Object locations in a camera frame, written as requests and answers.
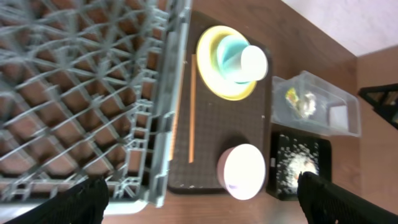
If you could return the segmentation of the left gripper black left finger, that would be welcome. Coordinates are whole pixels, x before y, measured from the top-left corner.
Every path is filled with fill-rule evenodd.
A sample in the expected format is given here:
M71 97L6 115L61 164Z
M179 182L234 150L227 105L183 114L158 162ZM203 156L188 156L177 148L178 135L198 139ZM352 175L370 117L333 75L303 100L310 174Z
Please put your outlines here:
M90 177L6 224L101 224L109 203L102 177Z

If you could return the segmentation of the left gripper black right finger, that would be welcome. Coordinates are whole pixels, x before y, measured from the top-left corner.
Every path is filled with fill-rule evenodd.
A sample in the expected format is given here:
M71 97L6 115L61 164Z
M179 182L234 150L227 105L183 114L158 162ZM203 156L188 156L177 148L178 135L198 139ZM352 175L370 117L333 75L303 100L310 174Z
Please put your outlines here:
M309 223L397 223L397 215L315 175L299 175L297 197Z

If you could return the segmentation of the pile of rice waste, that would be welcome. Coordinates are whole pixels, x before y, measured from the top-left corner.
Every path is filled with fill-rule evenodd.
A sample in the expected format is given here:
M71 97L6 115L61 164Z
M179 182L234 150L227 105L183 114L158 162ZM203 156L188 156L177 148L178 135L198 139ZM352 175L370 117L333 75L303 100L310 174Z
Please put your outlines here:
M276 180L278 191L296 194L299 175L319 174L319 145L314 138L279 134Z

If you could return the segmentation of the white pink bowl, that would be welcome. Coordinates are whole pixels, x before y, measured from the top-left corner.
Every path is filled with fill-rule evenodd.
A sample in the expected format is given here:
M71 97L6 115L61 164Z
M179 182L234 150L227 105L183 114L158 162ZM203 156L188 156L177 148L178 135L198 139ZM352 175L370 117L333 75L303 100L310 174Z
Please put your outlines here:
M249 200L261 190L266 178L266 163L252 144L227 149L217 163L220 185L238 200Z

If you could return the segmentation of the white tissue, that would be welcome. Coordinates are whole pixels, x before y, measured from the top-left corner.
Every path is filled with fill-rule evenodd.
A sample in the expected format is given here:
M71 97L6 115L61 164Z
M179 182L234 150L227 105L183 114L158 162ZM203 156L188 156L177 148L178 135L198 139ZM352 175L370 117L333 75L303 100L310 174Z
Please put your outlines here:
M298 102L298 113L303 119L309 118L316 112L317 98L311 93L307 92L304 94L303 98L301 98Z

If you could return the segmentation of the green yellow snack wrapper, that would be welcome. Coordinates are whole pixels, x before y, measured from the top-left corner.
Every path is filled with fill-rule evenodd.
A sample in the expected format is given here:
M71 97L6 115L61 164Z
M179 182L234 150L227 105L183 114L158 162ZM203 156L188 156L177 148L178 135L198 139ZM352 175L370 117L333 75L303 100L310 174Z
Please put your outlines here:
M299 101L300 98L295 90L294 87L289 88L285 94L285 99L288 101L289 105L294 108L298 109L299 108Z

